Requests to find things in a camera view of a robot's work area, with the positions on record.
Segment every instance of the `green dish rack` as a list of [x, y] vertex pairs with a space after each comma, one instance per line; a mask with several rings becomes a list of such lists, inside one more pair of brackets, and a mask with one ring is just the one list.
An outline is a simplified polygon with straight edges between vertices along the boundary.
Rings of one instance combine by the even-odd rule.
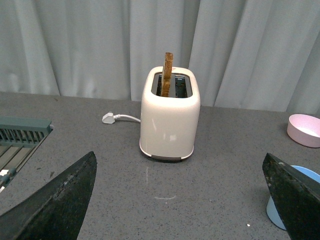
[[47, 119], [0, 116], [1, 190], [8, 186], [50, 134], [50, 124], [51, 121]]

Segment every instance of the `gray countertop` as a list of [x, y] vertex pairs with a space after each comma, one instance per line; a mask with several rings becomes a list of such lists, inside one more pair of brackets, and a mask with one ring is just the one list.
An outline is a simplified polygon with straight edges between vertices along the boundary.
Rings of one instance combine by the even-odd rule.
[[290, 239], [266, 214], [262, 163], [271, 153], [320, 173], [320, 148], [290, 139], [289, 113], [203, 106], [194, 153], [163, 163], [141, 152], [139, 123], [102, 123], [109, 111], [140, 118], [140, 108], [134, 101], [0, 92], [0, 115], [54, 125], [0, 193], [0, 214], [94, 151], [96, 180], [79, 240]]

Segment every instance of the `power cord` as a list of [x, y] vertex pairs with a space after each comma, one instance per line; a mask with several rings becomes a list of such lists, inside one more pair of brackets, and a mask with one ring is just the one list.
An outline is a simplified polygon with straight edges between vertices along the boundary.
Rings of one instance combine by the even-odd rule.
[[104, 124], [113, 124], [116, 121], [116, 119], [119, 119], [119, 118], [128, 118], [128, 119], [133, 119], [139, 123], [141, 122], [140, 119], [138, 119], [134, 116], [124, 115], [124, 114], [114, 115], [112, 112], [108, 112], [106, 115], [104, 115], [102, 117], [102, 122]]

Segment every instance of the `white toaster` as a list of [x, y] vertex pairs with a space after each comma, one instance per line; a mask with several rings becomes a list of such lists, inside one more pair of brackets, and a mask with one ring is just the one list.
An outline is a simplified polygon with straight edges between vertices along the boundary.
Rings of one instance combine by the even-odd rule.
[[141, 100], [140, 149], [149, 157], [181, 161], [194, 151], [200, 93], [194, 74], [172, 67], [169, 97], [160, 96], [163, 67], [153, 68]]

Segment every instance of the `light blue container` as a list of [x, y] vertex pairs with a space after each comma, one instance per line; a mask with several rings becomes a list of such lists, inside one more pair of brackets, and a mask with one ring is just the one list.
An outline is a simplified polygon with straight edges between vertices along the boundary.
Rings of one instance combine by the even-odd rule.
[[[298, 171], [302, 172], [303, 174], [307, 175], [308, 177], [312, 178], [313, 180], [317, 181], [318, 183], [320, 183], [320, 175], [315, 173], [314, 171], [311, 171], [303, 166], [292, 166], [295, 169], [297, 169]], [[286, 230], [285, 225], [283, 224], [278, 211], [276, 209], [275, 203], [272, 199], [272, 197], [270, 196], [269, 198], [269, 202], [266, 206], [266, 214], [268, 215], [268, 217], [270, 218], [270, 220], [277, 225], [279, 228]]]

